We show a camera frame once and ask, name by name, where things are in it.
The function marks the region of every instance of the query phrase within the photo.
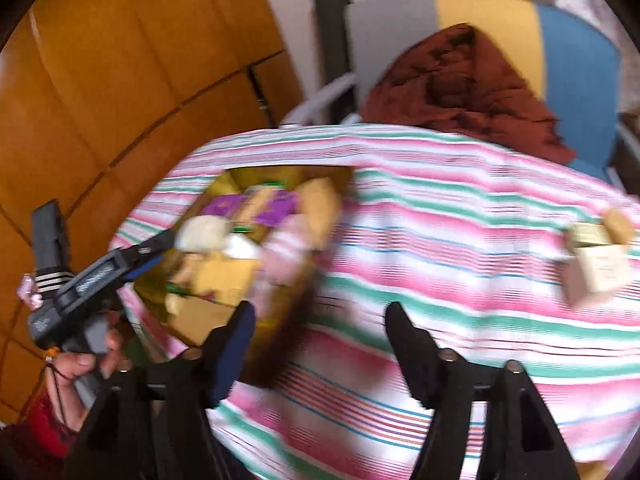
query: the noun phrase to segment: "chair backrest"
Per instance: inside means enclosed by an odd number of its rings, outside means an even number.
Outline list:
[[[606,164],[616,136],[620,56],[580,18],[525,0],[365,0],[347,7],[346,21],[358,102],[406,49],[466,22],[487,33],[546,101],[578,157]]]

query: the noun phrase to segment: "striped tablecloth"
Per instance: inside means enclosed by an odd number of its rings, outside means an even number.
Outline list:
[[[431,413],[408,395],[383,327],[401,301],[441,347],[502,365],[518,359],[574,457],[615,460],[640,423],[640,288],[570,312],[561,299],[561,229],[608,207],[640,207],[572,170],[457,134],[402,126],[265,130],[193,152],[138,205],[113,246],[171,226],[227,168],[322,164],[355,169],[335,258],[304,343],[275,390],[237,383],[209,413],[222,442],[258,476],[408,478]],[[630,264],[640,270],[640,250]],[[131,288],[121,297],[157,352],[166,336]],[[478,467],[474,407],[463,478]]]

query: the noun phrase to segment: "chair armrest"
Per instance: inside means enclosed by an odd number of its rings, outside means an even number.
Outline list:
[[[358,79],[352,72],[341,75],[338,79],[334,79],[328,85],[313,94],[309,99],[299,104],[280,123],[280,126],[295,124],[297,126],[305,126],[311,124],[313,118],[322,110],[333,103],[338,97],[343,95],[347,90],[353,88]]]
[[[618,121],[618,134],[620,139],[624,141],[629,152],[634,156],[636,162],[640,164],[640,142],[636,139],[633,132],[622,121]]]

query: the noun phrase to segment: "screw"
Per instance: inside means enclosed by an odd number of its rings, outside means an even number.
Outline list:
[[[119,372],[129,372],[133,368],[133,363],[131,359],[123,359],[118,367]]]
[[[202,357],[202,350],[199,348],[189,348],[184,351],[182,357],[187,359],[187,361],[196,361]]]
[[[443,348],[442,350],[440,350],[438,355],[440,359],[446,361],[447,363],[453,362],[458,358],[458,354],[456,353],[456,351],[452,350],[451,348]]]
[[[507,361],[507,370],[513,374],[519,374],[522,371],[522,365],[515,359]]]

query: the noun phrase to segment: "hand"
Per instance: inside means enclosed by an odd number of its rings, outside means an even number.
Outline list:
[[[109,312],[111,326],[118,322],[117,312]],[[117,365],[122,361],[122,338],[118,331],[114,328],[109,330],[106,336],[106,346],[108,348],[107,355],[100,363],[100,370],[105,377],[109,377],[115,371]],[[47,393],[51,400],[53,413],[57,420],[65,421],[60,410],[60,403],[65,412],[66,425],[70,430],[80,431],[82,424],[87,416],[87,409],[82,404],[80,397],[74,387],[74,380],[84,374],[89,373],[95,367],[95,356],[92,354],[75,354],[72,352],[63,352],[56,356],[53,365],[60,372],[56,374],[58,389],[60,391],[60,401],[56,393],[56,385],[54,382],[54,371],[47,368],[46,381]]]

